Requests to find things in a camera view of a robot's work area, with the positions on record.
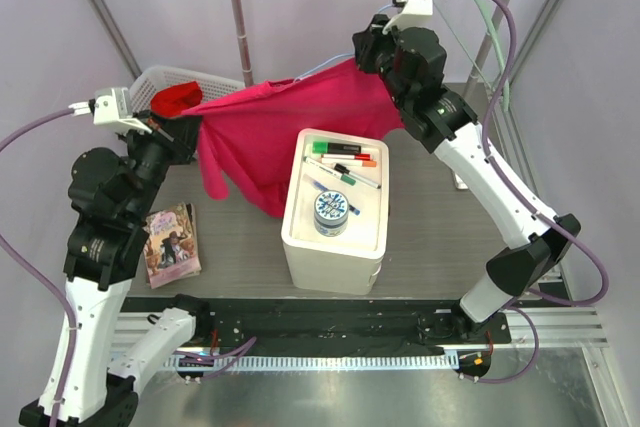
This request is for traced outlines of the mint green hanger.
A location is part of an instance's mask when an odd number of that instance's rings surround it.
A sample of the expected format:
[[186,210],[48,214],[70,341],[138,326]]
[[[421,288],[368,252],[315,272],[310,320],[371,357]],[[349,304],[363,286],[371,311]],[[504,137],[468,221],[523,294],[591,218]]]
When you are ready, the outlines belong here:
[[[498,28],[502,21],[502,12],[500,9],[498,9],[498,18],[495,19],[494,15],[490,12],[486,0],[472,0],[472,2],[475,4],[478,14],[482,19],[485,27],[483,40],[488,41],[488,46],[483,48],[482,44],[482,46],[478,48],[478,52],[474,56],[471,55],[471,52],[466,46],[464,39],[458,35],[456,26],[450,22],[450,20],[445,15],[445,12],[440,8],[440,5],[437,2],[434,3],[434,8],[438,16],[442,19],[442,22],[449,29],[451,35],[461,48],[462,52],[471,63],[471,71],[467,81],[477,81],[478,83],[482,83],[488,93],[495,93],[497,91],[499,78],[506,65],[506,57],[502,49],[500,36],[498,34]],[[489,77],[484,73],[484,64],[490,51],[493,52],[493,55],[498,64],[498,73],[496,74],[494,80],[490,80]]]

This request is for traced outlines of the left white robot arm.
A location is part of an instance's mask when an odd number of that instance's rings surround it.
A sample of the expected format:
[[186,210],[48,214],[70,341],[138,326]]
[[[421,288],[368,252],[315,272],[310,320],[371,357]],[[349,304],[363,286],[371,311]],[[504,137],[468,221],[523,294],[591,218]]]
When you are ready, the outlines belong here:
[[97,147],[71,168],[68,196],[78,220],[67,241],[65,289],[57,294],[65,319],[46,388],[22,408],[22,426],[127,426],[164,362],[186,342],[200,346],[212,336],[207,303],[178,295],[126,354],[111,356],[149,239],[146,218],[169,168],[192,161],[201,123],[153,113],[141,121],[143,131],[123,135],[126,155]]

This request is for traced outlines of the blue wire hanger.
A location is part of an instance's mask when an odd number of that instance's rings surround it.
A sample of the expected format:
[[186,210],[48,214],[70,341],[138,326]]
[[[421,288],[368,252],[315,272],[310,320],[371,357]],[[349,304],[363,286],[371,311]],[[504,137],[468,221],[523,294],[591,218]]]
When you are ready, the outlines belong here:
[[306,72],[298,75],[297,77],[295,77],[293,79],[294,82],[299,82],[303,79],[306,79],[314,74],[317,74],[319,72],[321,72],[322,70],[332,67],[333,65],[335,65],[336,63],[338,63],[339,61],[343,61],[343,60],[348,60],[353,58],[354,55],[351,53],[342,53],[342,54],[338,54],[335,55],[333,57],[330,57],[329,59],[325,60],[324,62],[316,65],[315,67],[307,70]]

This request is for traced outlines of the red t shirt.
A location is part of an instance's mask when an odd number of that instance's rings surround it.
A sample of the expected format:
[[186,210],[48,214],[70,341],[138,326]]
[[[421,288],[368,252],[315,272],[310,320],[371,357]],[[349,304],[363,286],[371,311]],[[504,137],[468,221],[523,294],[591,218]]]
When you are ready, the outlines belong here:
[[192,81],[161,90],[152,98],[150,109],[159,116],[174,118],[199,105],[202,99],[203,92],[199,84]]

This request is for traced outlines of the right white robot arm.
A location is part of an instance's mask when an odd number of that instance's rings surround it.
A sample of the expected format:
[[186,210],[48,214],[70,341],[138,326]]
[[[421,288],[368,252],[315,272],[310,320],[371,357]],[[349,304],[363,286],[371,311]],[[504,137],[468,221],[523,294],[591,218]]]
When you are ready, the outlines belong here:
[[506,244],[451,308],[450,337],[475,341],[498,310],[559,263],[569,248],[566,237],[581,225],[536,197],[484,138],[468,103],[444,86],[446,52],[434,31],[398,28],[376,14],[352,41],[358,69],[379,76],[405,130],[458,174]]

